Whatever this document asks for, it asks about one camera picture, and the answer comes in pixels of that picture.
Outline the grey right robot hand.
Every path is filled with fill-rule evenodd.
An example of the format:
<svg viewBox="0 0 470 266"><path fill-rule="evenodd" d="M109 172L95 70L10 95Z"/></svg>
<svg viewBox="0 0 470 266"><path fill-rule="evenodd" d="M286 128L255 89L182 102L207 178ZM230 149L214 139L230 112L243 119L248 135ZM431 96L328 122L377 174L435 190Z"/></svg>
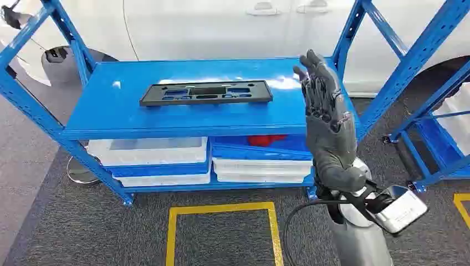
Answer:
<svg viewBox="0 0 470 266"><path fill-rule="evenodd" d="M353 165L357 152L355 118L347 109L338 76L312 49L299 61L305 70L294 66L293 71L302 86L306 144L318 180L331 190L359 191L366 176Z"/></svg>

